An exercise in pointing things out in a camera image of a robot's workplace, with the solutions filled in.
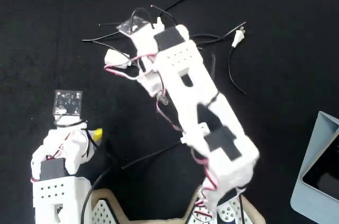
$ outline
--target white 3d printed part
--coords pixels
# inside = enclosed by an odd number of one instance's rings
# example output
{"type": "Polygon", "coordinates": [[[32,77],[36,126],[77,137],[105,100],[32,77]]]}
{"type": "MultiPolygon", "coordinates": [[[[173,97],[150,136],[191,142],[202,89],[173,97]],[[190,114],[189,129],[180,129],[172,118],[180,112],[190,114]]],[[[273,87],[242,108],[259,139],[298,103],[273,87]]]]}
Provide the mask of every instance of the white 3d printed part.
{"type": "MultiPolygon", "coordinates": [[[[35,224],[79,224],[91,183],[84,177],[67,176],[33,183],[35,224]]],[[[84,224],[92,224],[91,198],[84,224]]]]}

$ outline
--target black screen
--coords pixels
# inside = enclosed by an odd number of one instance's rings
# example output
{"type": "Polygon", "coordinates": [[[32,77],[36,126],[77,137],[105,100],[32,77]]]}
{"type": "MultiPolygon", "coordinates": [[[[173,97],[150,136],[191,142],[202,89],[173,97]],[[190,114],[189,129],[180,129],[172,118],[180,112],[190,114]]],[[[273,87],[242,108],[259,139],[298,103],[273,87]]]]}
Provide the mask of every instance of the black screen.
{"type": "Polygon", "coordinates": [[[339,200],[339,135],[302,178],[306,184],[339,200]]]}

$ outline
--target hole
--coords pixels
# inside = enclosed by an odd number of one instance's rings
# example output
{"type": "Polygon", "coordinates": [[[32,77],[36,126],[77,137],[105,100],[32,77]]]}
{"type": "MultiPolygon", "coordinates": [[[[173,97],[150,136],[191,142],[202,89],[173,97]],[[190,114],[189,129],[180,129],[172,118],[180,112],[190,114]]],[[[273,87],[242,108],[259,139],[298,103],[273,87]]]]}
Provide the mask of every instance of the hole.
{"type": "Polygon", "coordinates": [[[185,74],[181,77],[182,82],[184,83],[185,86],[191,87],[193,86],[193,82],[191,81],[191,78],[189,77],[188,74],[185,74]]]}

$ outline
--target black cloth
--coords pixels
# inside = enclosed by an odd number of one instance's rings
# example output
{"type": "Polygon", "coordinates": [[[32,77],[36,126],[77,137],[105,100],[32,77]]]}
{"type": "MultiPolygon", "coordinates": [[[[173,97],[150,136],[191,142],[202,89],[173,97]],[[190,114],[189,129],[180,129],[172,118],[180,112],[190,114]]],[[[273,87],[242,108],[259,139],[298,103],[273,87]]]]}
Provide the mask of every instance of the black cloth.
{"type": "MultiPolygon", "coordinates": [[[[80,41],[115,30],[99,22],[174,1],[0,0],[2,223],[34,223],[30,159],[52,128],[58,88],[84,92],[82,117],[104,127],[119,165],[179,139],[138,83],[103,70],[105,48],[80,41]]],[[[245,196],[268,223],[312,223],[292,210],[290,198],[318,111],[339,117],[337,0],[188,0],[170,12],[191,34],[224,34],[247,21],[232,60],[246,96],[228,78],[230,41],[207,47],[217,56],[217,87],[260,151],[245,196]]],[[[135,54],[130,40],[111,44],[135,54]]],[[[208,53],[204,59],[210,62],[208,53]]],[[[97,152],[81,171],[93,182],[103,168],[97,152]]],[[[180,145],[113,171],[101,187],[112,189],[131,219],[173,218],[184,214],[202,179],[202,167],[180,145]]]]}

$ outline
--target small sensor board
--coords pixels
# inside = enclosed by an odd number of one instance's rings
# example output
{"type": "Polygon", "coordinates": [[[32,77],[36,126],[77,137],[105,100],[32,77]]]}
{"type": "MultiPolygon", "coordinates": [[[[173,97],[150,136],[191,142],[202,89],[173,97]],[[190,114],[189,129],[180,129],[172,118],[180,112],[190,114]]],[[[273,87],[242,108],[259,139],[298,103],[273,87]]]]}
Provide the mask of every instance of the small sensor board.
{"type": "Polygon", "coordinates": [[[82,91],[56,90],[53,115],[80,116],[82,99],[82,91]]]}

